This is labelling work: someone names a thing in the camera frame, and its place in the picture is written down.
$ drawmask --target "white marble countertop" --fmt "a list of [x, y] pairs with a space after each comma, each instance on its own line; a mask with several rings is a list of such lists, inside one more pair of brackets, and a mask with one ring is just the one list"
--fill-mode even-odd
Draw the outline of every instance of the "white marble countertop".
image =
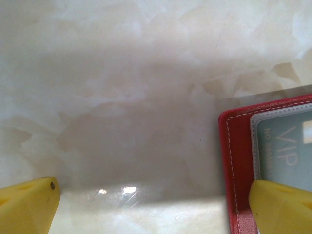
[[0, 9], [0, 187], [54, 176], [50, 233], [229, 232], [221, 112], [312, 90], [309, 0]]

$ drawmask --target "marble surface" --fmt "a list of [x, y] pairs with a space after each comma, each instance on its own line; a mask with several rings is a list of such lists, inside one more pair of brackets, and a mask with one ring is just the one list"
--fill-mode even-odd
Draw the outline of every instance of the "marble surface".
[[50, 233], [229, 233], [217, 119], [312, 91], [309, 0], [1, 0], [0, 187]]

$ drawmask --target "white stitching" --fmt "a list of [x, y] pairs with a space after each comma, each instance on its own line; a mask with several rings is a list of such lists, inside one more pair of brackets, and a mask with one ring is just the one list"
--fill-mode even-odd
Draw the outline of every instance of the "white stitching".
[[[293, 104], [289, 104], [286, 106], [295, 106], [297, 104], [303, 104], [303, 103], [309, 103], [312, 102], [312, 100], [308, 100], [308, 101], [302, 101], [302, 102], [296, 102]], [[277, 106], [277, 107], [272, 107], [272, 108], [267, 108], [265, 110], [260, 110], [260, 112], [263, 111], [268, 111], [268, 110], [275, 110], [275, 109], [279, 109], [285, 106]], [[231, 163], [231, 169], [232, 169], [232, 177], [233, 177], [233, 187], [234, 187], [234, 198], [235, 198], [235, 207], [236, 207], [236, 219], [237, 219], [237, 227], [238, 227], [238, 233], [240, 234], [240, 225], [239, 225], [239, 215], [238, 215], [238, 204], [237, 204], [237, 194], [236, 194], [236, 186], [235, 186], [235, 177], [234, 177], [234, 168], [233, 168], [233, 161], [232, 161], [232, 151], [231, 151], [231, 140], [230, 140], [230, 129], [229, 129], [229, 121], [231, 118], [235, 118], [235, 117], [239, 117], [239, 116], [244, 116], [247, 114], [254, 114], [254, 113], [258, 113], [259, 111], [253, 111], [253, 112], [248, 112], [248, 113], [243, 113], [237, 116], [232, 116], [229, 117], [226, 120], [226, 126], [227, 126], [227, 130], [228, 130], [228, 141], [229, 141], [229, 153], [230, 153], [230, 163]]]

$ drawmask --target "red card holder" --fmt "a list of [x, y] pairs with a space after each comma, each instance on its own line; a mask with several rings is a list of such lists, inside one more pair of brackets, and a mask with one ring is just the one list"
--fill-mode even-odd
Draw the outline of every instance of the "red card holder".
[[312, 94], [242, 107], [226, 111], [219, 117], [232, 234], [258, 233], [248, 203], [249, 190], [254, 181], [250, 118], [257, 113], [310, 102]]

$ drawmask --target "red leather wallet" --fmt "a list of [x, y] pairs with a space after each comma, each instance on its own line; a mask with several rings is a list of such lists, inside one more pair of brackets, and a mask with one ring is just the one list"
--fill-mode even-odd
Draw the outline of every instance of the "red leather wallet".
[[254, 180], [250, 118], [266, 111], [312, 102], [312, 94], [226, 111], [219, 118], [232, 234], [257, 234], [248, 203]]

